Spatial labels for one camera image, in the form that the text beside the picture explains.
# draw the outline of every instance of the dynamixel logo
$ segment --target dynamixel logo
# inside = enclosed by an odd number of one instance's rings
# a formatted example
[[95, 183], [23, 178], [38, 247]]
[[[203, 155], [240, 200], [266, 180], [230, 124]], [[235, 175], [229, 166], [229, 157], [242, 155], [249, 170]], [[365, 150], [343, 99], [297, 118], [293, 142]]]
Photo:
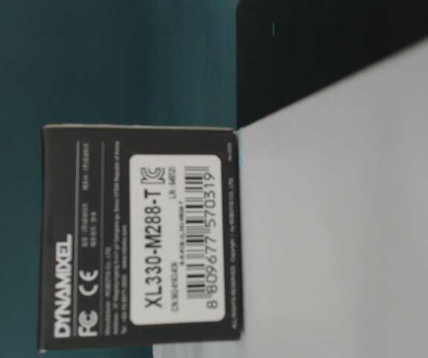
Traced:
[[68, 338], [71, 335], [72, 242], [73, 236], [68, 233], [66, 241], [57, 242], [55, 245], [55, 338]]

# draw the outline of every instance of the teal background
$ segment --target teal background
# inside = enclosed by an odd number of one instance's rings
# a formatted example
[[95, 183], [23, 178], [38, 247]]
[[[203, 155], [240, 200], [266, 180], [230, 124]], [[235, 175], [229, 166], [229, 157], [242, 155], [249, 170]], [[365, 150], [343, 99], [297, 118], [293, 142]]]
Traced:
[[[47, 123], [236, 124], [234, 0], [0, 0], [0, 357], [35, 357]], [[150, 357], [151, 348], [44, 357]]]

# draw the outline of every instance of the white label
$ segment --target white label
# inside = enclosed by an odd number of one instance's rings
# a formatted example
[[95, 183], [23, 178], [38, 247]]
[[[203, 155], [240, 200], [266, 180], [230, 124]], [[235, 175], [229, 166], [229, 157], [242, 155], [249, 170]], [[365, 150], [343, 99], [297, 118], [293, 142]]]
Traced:
[[225, 316], [221, 160], [130, 158], [130, 319], [134, 324]]

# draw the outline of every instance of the black box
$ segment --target black box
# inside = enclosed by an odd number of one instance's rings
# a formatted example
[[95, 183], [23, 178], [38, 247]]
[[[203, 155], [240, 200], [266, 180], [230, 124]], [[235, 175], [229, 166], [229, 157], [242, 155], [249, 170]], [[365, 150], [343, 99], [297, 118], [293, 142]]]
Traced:
[[43, 128], [40, 350], [238, 339], [231, 130]]

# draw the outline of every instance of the barcode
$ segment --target barcode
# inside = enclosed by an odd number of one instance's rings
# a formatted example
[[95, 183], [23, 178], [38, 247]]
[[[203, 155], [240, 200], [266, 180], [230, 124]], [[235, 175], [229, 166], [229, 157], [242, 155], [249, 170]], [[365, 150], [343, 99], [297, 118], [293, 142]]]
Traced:
[[208, 298], [206, 285], [206, 235], [204, 220], [204, 174], [208, 166], [185, 166], [186, 191], [186, 290], [188, 299]]

